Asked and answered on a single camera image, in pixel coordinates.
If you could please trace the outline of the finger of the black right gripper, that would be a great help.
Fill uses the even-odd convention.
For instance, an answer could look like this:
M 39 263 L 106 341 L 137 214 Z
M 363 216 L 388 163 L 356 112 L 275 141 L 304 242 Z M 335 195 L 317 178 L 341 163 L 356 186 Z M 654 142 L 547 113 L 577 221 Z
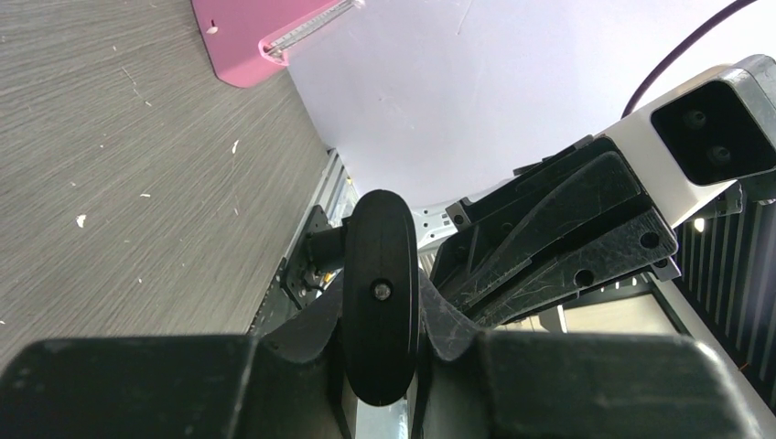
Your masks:
M 470 224 L 445 243 L 445 298 L 459 309 L 506 299 L 632 218 L 642 200 L 615 152 L 542 163 L 469 205 Z
M 469 318 L 482 327 L 496 327 L 536 314 L 640 272 L 677 249 L 673 229 L 656 209 L 649 209 L 581 248 L 518 275 L 475 306 Z

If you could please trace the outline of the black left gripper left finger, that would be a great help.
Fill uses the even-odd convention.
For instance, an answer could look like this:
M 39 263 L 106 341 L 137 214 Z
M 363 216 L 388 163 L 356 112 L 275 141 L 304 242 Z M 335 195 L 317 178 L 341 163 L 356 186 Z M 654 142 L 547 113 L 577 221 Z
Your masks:
M 61 338 L 1 377 L 4 438 L 342 438 L 341 280 L 263 337 Z

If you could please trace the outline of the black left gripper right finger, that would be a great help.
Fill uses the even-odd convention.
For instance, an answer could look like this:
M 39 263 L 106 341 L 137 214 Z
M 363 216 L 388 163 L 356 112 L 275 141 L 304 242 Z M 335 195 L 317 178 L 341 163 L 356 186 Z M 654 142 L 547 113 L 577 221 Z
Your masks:
M 759 438 L 728 368 L 683 336 L 486 330 L 419 278 L 414 438 Z

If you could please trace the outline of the pink metronome box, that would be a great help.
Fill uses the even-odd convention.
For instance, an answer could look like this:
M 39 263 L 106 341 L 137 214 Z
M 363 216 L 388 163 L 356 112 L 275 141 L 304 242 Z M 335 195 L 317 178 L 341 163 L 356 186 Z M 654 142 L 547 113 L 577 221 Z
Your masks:
M 288 51 L 353 8 L 350 0 L 193 0 L 215 76 L 251 88 L 288 66 Z

